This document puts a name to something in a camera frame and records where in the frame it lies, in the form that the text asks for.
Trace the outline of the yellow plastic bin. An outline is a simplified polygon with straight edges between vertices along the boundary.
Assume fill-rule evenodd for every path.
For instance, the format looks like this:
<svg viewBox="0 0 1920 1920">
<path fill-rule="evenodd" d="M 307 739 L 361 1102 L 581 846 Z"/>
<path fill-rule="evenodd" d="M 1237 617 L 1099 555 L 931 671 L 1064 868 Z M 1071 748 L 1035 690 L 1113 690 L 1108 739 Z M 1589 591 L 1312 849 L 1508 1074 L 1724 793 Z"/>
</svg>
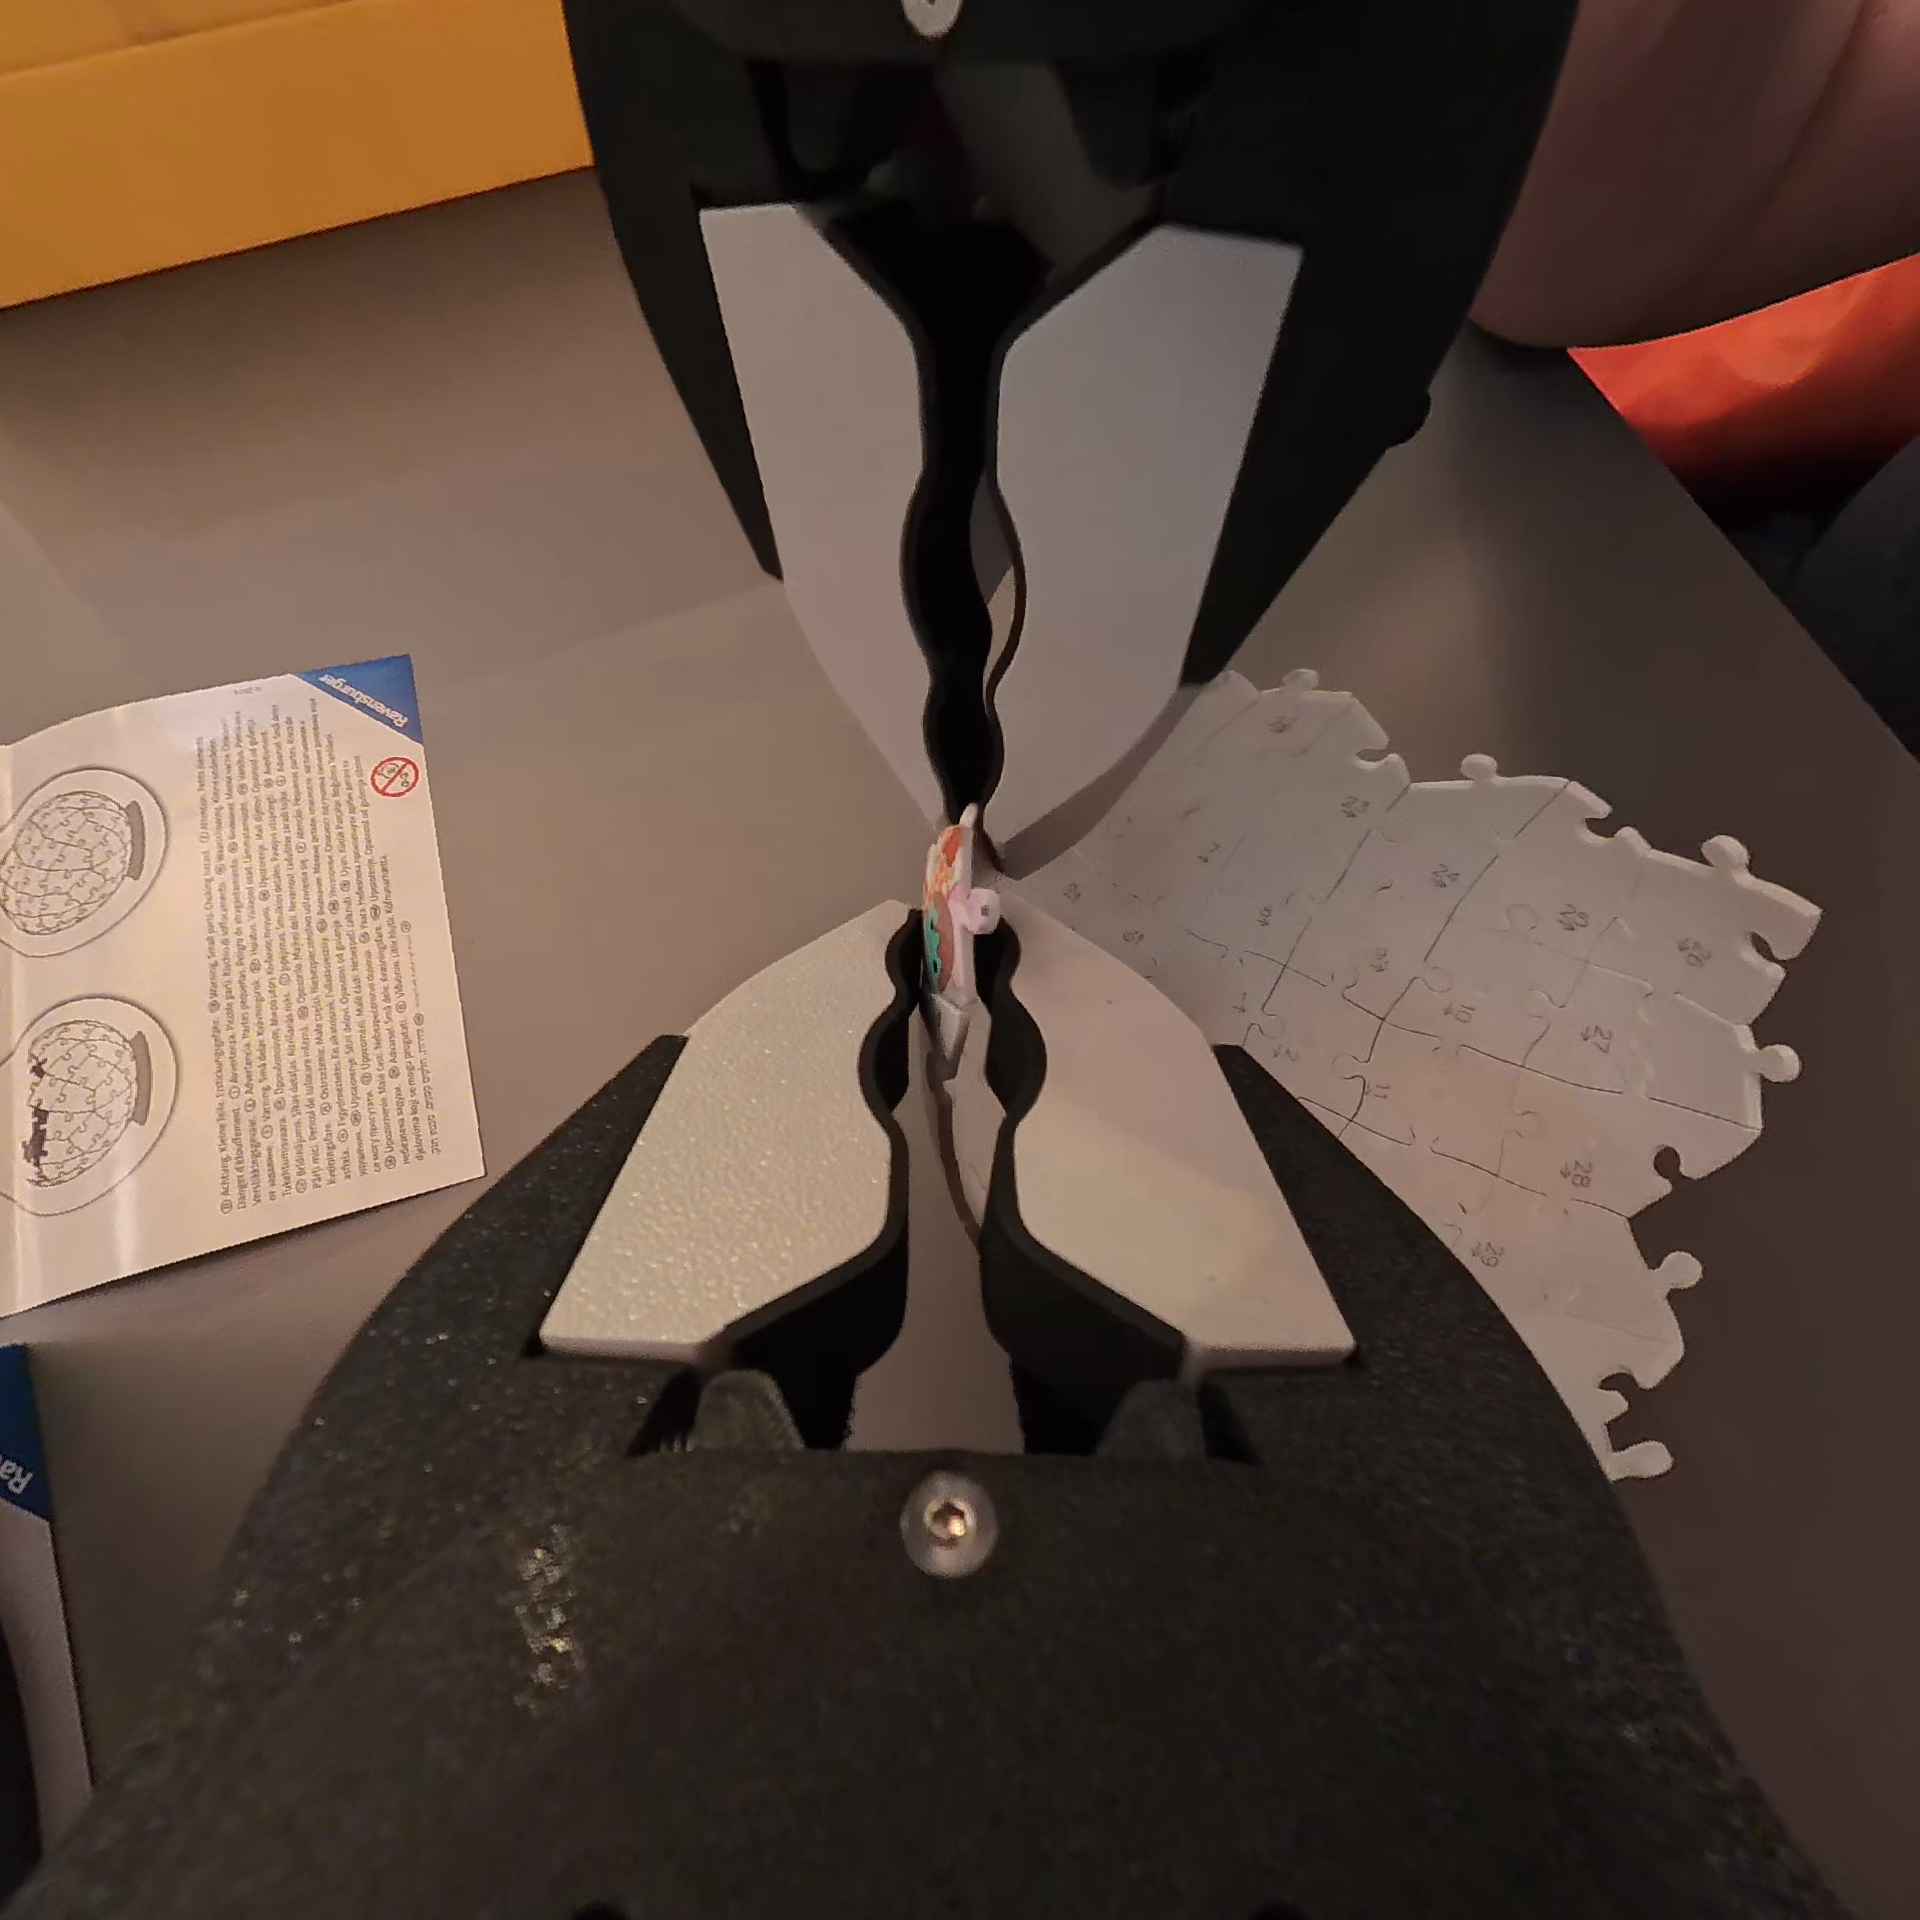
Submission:
<svg viewBox="0 0 1920 1920">
<path fill-rule="evenodd" d="M 4 307 L 587 162 L 556 3 L 3 4 Z"/>
</svg>

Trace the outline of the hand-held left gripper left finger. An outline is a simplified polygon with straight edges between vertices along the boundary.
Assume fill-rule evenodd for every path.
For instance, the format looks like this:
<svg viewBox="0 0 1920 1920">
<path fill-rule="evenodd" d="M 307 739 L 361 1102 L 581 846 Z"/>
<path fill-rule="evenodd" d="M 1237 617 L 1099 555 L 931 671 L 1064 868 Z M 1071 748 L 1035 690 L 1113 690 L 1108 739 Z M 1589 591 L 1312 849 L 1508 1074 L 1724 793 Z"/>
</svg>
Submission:
<svg viewBox="0 0 1920 1920">
<path fill-rule="evenodd" d="M 905 1042 L 916 921 L 879 902 L 685 1035 L 542 1323 L 550 1353 L 774 1379 L 837 1450 L 905 1317 Z"/>
</svg>

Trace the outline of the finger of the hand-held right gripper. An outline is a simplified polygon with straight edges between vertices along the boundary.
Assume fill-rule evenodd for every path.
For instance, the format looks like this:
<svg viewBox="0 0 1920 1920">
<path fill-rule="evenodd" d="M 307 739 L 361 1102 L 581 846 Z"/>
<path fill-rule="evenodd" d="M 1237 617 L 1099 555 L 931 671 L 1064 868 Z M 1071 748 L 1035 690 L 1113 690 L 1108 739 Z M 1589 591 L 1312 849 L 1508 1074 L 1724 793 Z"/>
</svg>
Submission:
<svg viewBox="0 0 1920 1920">
<path fill-rule="evenodd" d="M 902 577 L 925 447 L 907 325 L 801 207 L 702 215 L 784 595 L 832 690 L 924 818 L 928 663 Z"/>
<path fill-rule="evenodd" d="M 1187 703 L 1187 647 L 1302 251 L 1163 223 L 1021 331 L 993 478 L 1020 563 L 983 825 L 1030 873 L 1071 846 Z"/>
</svg>

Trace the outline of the colourful puzzle box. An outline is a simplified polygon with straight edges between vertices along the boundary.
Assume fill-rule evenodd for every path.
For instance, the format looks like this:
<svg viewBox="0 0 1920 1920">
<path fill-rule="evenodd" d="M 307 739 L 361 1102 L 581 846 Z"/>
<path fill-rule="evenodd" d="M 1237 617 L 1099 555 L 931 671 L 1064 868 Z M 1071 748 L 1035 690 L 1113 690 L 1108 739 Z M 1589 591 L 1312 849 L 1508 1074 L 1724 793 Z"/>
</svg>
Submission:
<svg viewBox="0 0 1920 1920">
<path fill-rule="evenodd" d="M 28 1347 L 3 1349 L 4 1802 L 28 1851 L 84 1809 L 92 1764 Z"/>
</svg>

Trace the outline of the person's right forearm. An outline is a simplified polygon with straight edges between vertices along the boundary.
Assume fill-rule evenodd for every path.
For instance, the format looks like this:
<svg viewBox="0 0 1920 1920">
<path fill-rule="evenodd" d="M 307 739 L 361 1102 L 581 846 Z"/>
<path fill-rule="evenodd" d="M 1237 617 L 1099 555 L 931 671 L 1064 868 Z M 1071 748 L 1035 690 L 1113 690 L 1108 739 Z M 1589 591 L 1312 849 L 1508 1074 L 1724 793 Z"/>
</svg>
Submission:
<svg viewBox="0 0 1920 1920">
<path fill-rule="evenodd" d="M 1582 3 L 1471 318 L 1630 345 L 1916 249 L 1916 3 Z"/>
</svg>

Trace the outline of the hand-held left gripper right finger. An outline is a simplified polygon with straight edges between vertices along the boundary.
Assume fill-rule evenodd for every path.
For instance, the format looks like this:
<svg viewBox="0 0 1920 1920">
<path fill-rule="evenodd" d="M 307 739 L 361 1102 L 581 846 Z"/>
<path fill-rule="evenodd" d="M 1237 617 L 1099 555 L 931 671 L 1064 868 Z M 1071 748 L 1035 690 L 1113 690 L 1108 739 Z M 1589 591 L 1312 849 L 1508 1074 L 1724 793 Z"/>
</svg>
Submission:
<svg viewBox="0 0 1920 1920">
<path fill-rule="evenodd" d="M 1353 1333 L 1193 1019 L 1028 902 L 987 1005 L 979 1273 L 1024 1452 L 1096 1452 L 1143 1386 L 1348 1373 Z"/>
</svg>

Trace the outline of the partly built puzzle ball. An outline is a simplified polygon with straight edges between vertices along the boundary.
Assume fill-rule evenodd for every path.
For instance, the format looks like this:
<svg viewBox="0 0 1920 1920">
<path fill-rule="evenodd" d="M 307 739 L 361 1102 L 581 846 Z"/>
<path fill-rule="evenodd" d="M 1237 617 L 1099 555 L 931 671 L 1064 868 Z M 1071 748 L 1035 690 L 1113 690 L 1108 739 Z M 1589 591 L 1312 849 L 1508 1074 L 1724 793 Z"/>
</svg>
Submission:
<svg viewBox="0 0 1920 1920">
<path fill-rule="evenodd" d="M 1820 924 L 1733 836 L 1697 858 L 1555 774 L 1471 755 L 1417 782 L 1345 690 L 1230 671 L 1020 899 L 1132 964 L 1211 1042 L 1248 1052 L 1473 1273 L 1615 1482 L 1619 1375 L 1685 1356 L 1630 1218 L 1759 1137 L 1798 1074 L 1753 1021 Z"/>
</svg>

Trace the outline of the orange object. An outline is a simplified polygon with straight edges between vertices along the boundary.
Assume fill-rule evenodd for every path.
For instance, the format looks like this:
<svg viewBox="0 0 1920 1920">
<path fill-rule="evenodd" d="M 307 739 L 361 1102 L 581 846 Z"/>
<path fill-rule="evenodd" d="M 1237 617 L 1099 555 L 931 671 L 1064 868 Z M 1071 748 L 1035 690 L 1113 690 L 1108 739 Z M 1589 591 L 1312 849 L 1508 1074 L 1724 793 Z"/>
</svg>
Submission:
<svg viewBox="0 0 1920 1920">
<path fill-rule="evenodd" d="M 1685 484 L 1848 478 L 1918 431 L 1918 258 L 1669 338 L 1573 361 Z"/>
</svg>

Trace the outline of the white instruction leaflet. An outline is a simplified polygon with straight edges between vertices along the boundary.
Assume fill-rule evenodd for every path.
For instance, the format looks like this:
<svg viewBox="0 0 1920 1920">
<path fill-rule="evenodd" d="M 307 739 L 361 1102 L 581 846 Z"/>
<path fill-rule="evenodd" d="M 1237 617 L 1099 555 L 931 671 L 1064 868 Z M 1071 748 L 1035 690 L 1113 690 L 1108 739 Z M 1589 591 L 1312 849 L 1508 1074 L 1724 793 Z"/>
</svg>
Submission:
<svg viewBox="0 0 1920 1920">
<path fill-rule="evenodd" d="M 484 1170 L 415 674 L 3 751 L 3 1310 Z"/>
</svg>

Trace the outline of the small white puzzle piece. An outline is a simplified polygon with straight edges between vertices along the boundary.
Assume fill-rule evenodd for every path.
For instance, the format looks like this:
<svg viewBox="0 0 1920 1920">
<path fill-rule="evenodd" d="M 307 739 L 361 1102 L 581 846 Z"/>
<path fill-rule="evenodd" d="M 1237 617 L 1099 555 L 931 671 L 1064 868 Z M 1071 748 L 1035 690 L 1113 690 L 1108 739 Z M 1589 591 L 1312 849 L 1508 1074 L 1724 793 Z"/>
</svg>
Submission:
<svg viewBox="0 0 1920 1920">
<path fill-rule="evenodd" d="M 984 879 L 975 875 L 975 839 L 979 805 L 966 805 L 956 822 L 939 830 L 924 871 L 921 1010 L 939 1083 L 953 1078 L 979 1005 L 975 942 L 1000 921 L 992 861 L 983 871 Z"/>
</svg>

